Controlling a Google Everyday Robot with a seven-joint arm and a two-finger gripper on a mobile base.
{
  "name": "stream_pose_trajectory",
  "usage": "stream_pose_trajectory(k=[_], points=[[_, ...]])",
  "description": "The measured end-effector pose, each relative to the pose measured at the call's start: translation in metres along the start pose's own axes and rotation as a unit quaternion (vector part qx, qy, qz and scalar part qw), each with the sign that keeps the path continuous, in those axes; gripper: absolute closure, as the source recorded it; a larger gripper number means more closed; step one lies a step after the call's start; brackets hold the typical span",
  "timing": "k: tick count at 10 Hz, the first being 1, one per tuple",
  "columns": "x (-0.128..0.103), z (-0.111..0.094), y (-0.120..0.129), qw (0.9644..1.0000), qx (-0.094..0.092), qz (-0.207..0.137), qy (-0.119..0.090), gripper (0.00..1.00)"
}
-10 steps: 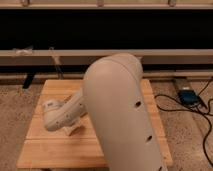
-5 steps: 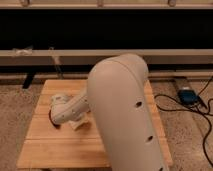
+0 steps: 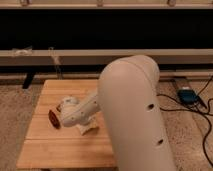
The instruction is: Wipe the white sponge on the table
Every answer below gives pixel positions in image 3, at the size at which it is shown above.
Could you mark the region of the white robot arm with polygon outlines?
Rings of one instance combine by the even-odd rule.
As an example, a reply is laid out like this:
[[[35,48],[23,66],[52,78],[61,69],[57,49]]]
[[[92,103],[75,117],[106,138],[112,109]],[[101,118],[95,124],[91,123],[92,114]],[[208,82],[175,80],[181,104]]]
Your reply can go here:
[[[176,171],[156,86],[157,63],[145,55],[120,58],[102,71],[97,89],[79,101],[61,101],[65,127],[84,124],[100,111],[119,171]]]

